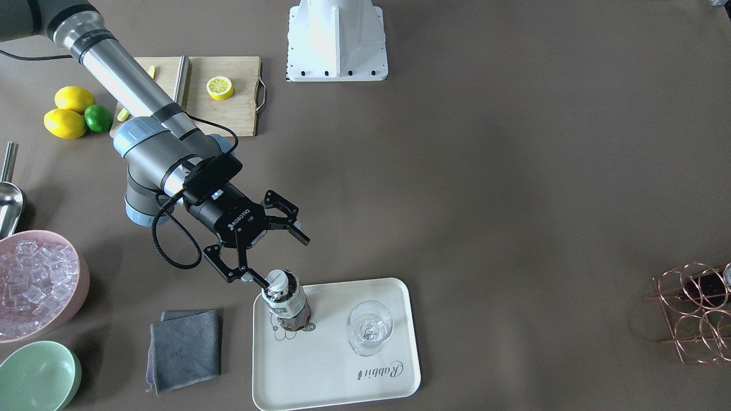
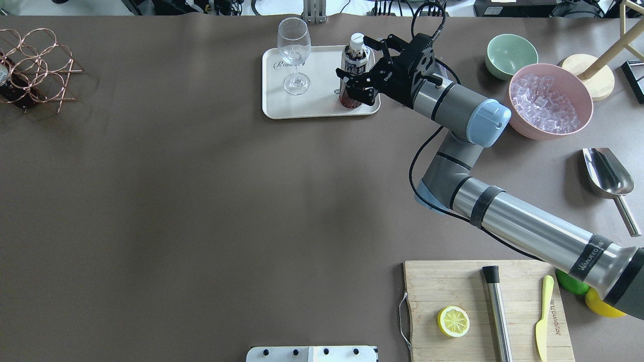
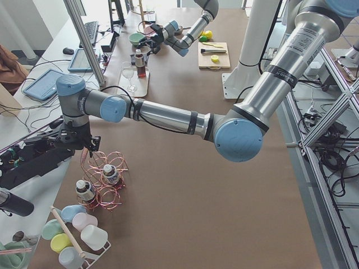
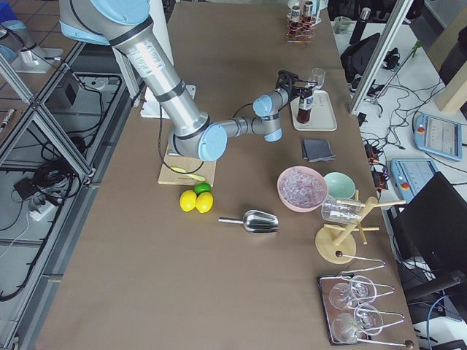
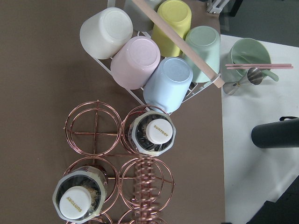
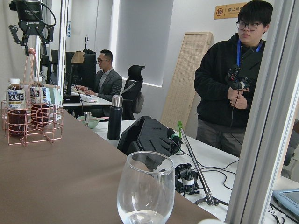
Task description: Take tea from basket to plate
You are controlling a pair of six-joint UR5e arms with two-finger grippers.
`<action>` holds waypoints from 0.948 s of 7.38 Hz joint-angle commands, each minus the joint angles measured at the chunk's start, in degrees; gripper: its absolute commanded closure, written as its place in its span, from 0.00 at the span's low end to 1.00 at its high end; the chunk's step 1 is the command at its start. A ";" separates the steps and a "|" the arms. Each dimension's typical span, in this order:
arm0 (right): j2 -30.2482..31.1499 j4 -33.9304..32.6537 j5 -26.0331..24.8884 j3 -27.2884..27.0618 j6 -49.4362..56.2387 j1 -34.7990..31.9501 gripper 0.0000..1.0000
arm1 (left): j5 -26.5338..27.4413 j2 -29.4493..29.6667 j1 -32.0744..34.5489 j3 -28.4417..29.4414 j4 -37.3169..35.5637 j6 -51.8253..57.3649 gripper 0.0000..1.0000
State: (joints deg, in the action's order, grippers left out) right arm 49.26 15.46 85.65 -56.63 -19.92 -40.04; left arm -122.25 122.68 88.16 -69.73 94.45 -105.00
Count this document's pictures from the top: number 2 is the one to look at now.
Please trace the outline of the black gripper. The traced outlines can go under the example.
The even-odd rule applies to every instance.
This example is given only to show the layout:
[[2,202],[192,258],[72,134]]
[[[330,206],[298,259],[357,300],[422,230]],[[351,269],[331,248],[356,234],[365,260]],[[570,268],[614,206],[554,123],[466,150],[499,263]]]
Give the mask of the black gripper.
[[340,100],[353,100],[372,106],[380,93],[401,105],[413,107],[416,95],[426,78],[439,74],[439,66],[433,51],[433,39],[427,34],[416,34],[407,41],[389,34],[377,40],[364,36],[363,42],[369,48],[382,53],[382,58],[372,71],[351,74],[336,69],[340,78]]

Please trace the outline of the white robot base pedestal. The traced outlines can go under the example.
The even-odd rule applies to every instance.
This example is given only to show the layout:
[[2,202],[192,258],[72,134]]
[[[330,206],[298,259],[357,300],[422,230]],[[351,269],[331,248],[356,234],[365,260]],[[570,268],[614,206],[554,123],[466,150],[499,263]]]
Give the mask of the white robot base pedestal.
[[246,361],[379,361],[376,346],[256,346]]

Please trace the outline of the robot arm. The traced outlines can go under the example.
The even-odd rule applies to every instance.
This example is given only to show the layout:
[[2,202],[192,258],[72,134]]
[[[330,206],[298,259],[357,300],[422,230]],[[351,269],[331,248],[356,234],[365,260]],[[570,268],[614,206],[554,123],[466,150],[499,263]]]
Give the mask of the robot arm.
[[358,75],[336,69],[348,94],[366,105],[388,96],[448,131],[421,180],[412,183],[421,204],[500,237],[642,319],[642,247],[621,246],[481,179],[489,172],[476,171],[476,163],[508,125],[508,105],[443,76],[429,35],[408,42],[393,34],[364,37],[364,44],[380,58]]

